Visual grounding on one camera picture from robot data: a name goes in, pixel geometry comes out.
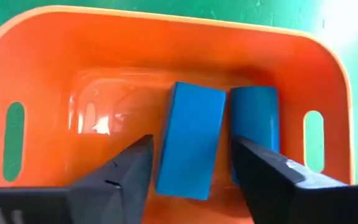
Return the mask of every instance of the blue foam block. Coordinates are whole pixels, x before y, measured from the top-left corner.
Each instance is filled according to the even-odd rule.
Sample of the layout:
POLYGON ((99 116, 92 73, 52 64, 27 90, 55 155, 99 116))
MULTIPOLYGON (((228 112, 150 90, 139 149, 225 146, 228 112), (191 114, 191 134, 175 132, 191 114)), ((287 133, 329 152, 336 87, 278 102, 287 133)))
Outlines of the blue foam block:
MULTIPOLYGON (((234 88, 231 94, 231 135, 241 135, 280 152, 277 89, 269 86, 234 88)), ((237 183, 232 172, 233 181, 237 183)))
POLYGON ((155 189, 158 194, 206 200, 226 93, 178 82, 171 94, 155 189))

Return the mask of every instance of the green background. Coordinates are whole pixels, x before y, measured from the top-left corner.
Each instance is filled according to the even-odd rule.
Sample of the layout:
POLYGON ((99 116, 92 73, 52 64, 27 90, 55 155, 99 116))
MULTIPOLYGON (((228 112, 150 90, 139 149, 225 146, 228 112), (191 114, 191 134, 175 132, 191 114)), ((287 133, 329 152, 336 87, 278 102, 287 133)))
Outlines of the green background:
MULTIPOLYGON (((246 22, 298 29, 316 35, 338 54, 349 72, 358 183, 358 0, 0 0, 0 25, 23 11, 52 4, 246 22)), ((315 127, 308 129, 312 139, 321 137, 315 127)), ((308 165, 319 167, 321 145, 313 145, 317 145, 313 149, 316 153, 307 153, 311 159, 308 165)))

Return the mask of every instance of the black robotic claw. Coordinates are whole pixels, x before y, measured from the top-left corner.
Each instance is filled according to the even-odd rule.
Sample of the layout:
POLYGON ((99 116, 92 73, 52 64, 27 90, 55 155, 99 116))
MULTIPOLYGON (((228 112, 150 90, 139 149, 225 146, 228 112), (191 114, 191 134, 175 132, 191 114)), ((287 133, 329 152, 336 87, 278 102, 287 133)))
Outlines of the black robotic claw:
POLYGON ((0 224, 138 224, 153 165, 146 135, 68 187, 0 189, 0 224))
POLYGON ((255 224, 358 224, 358 185, 317 174, 249 139, 232 161, 255 224))

